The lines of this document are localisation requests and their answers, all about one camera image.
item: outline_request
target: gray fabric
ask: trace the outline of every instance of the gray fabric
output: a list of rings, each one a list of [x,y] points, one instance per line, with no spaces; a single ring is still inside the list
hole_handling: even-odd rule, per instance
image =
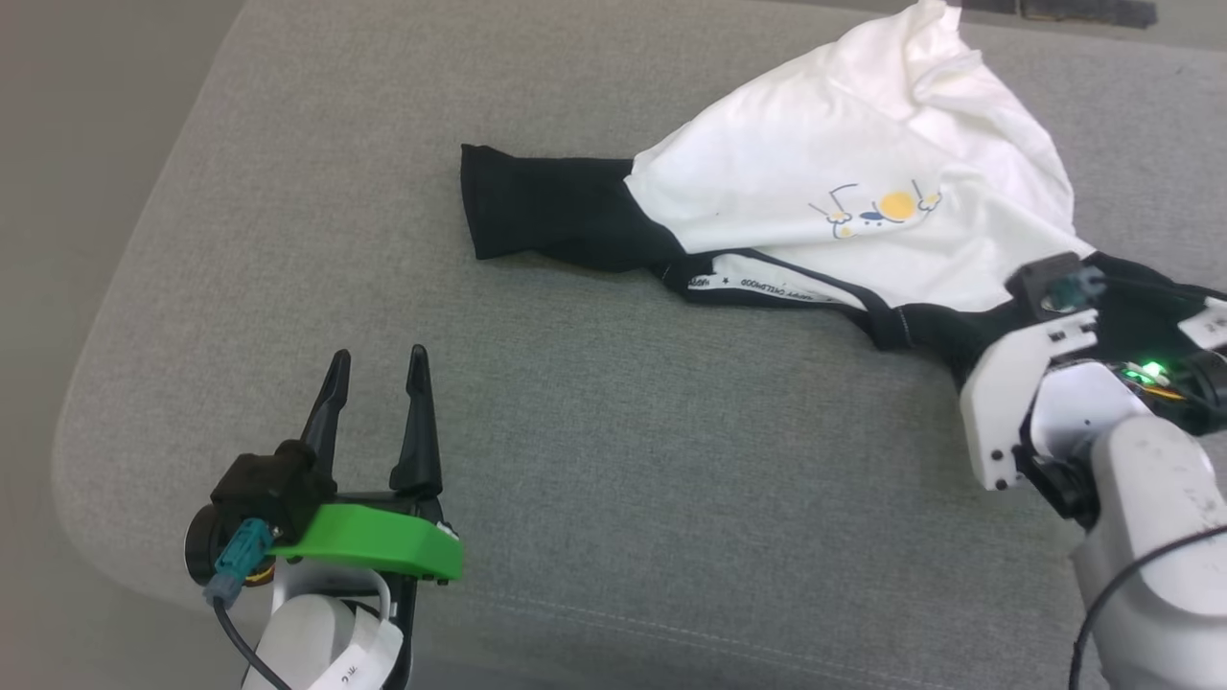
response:
[[[588,688],[1059,685],[1077,532],[1029,490],[978,489],[937,363],[832,313],[471,255],[461,142],[629,156],[869,17],[252,0],[69,395],[54,481],[76,545],[200,605],[182,537],[234,455],[296,435],[348,347],[336,475],[384,486],[423,343],[467,571],[423,591],[421,652]],[[1050,128],[1085,237],[1227,287],[1223,55],[964,33]]]

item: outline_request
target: white t-shirt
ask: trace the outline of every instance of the white t-shirt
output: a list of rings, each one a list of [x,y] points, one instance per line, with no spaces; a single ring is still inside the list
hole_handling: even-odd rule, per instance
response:
[[[1074,236],[1052,138],[960,39],[958,18],[919,0],[780,65],[636,156],[627,188],[691,254],[756,248],[892,307],[1009,301],[1022,264],[1093,248]],[[713,268],[780,281],[752,258]]]

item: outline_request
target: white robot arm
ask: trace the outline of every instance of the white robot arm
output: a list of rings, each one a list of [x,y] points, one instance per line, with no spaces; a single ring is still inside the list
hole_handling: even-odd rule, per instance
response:
[[[1115,690],[1227,689],[1227,538],[1212,538],[1227,505],[1201,446],[1156,414],[1217,414],[1207,382],[1227,360],[1195,355],[1188,382],[1201,386],[1184,394],[1155,363],[1059,363],[1094,344],[1094,322],[1086,309],[1038,323],[984,354],[961,399],[975,475],[995,490],[1028,479],[1087,529],[1072,554],[1087,616],[1070,688],[1093,634]]]

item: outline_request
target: black sleeve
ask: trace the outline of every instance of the black sleeve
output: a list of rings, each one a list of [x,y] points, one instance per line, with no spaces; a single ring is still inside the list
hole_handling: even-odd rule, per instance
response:
[[[461,146],[460,188],[479,259],[535,249],[605,271],[683,257],[664,226],[639,210],[623,179],[632,161],[517,158]]]

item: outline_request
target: black cable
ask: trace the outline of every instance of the black cable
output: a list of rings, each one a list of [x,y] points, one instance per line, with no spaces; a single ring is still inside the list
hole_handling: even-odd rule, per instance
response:
[[[274,673],[271,668],[269,668],[269,664],[264,663],[264,659],[255,656],[255,651],[248,646],[247,641],[243,640],[243,636],[239,635],[239,631],[234,629],[234,621],[229,619],[229,614],[226,613],[226,604],[223,604],[218,597],[213,598],[213,613],[217,614],[217,622],[222,624],[222,630],[226,631],[226,637],[229,637],[231,642],[234,643],[234,648],[238,649],[238,653],[243,654],[247,663],[252,664],[252,668],[259,672],[259,674],[269,681],[269,685],[272,685],[276,690],[293,690],[285,680],[281,680],[281,678]]]
[[[1175,551],[1177,549],[1183,549],[1190,544],[1212,539],[1220,534],[1227,534],[1227,524],[1221,524],[1214,529],[1207,529],[1206,532],[1199,532],[1196,534],[1177,539],[1175,541],[1160,546],[1158,549],[1155,549],[1153,551],[1129,564],[1108,582],[1108,586],[1103,588],[1103,592],[1099,592],[1099,595],[1094,598],[1094,603],[1091,604],[1091,608],[1086,610],[1086,618],[1082,619],[1082,627],[1077,631],[1077,640],[1074,642],[1074,656],[1070,658],[1070,690],[1077,690],[1080,680],[1079,676],[1082,673],[1082,656],[1086,653],[1086,643],[1091,640],[1091,629],[1094,626],[1094,621],[1099,619],[1099,614],[1103,613],[1103,608],[1108,605],[1108,598],[1112,597],[1117,589],[1120,589],[1130,577],[1137,573],[1137,571],[1146,567],[1147,564],[1153,562],[1172,551]]]
[[[1217,405],[1211,404],[1210,400],[1206,400],[1201,395],[1198,395],[1196,393],[1193,393],[1191,390],[1188,390],[1185,388],[1177,388],[1175,386],[1172,386],[1171,388],[1177,394],[1184,397],[1185,400],[1196,403],[1198,406],[1201,408],[1201,411],[1209,414],[1211,417],[1218,417],[1223,415],[1223,410],[1220,410]]]

